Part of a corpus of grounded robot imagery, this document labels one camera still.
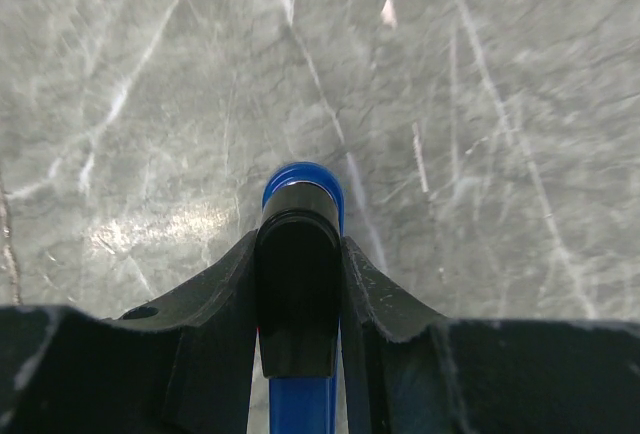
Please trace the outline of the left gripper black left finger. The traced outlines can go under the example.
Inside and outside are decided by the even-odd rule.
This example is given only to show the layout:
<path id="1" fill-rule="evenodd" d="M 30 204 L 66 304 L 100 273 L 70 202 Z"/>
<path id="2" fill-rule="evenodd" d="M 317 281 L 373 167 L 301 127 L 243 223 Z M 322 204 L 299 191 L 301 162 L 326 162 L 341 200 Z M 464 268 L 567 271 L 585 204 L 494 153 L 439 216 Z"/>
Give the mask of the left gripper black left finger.
<path id="1" fill-rule="evenodd" d="M 117 319 L 1 310 L 5 433 L 243 433 L 256 315 L 245 235 L 217 263 Z"/>

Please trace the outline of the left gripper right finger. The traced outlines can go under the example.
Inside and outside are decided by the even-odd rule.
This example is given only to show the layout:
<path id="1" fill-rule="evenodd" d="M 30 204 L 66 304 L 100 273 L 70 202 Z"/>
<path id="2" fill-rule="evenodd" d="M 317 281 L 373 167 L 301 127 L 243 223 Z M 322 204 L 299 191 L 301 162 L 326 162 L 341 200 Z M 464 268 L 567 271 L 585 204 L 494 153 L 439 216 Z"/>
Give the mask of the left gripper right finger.
<path id="1" fill-rule="evenodd" d="M 342 245 L 353 433 L 635 433 L 639 327 L 448 318 Z"/>

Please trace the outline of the blue black stapler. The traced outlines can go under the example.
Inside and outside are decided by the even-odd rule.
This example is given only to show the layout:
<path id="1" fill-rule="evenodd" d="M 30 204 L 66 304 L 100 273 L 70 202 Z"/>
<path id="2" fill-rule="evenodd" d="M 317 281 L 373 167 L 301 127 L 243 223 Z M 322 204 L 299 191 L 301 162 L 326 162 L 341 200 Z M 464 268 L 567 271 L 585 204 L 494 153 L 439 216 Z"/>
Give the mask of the blue black stapler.
<path id="1" fill-rule="evenodd" d="M 312 162 L 277 170 L 262 198 L 255 276 L 272 433 L 336 430 L 344 196 Z"/>

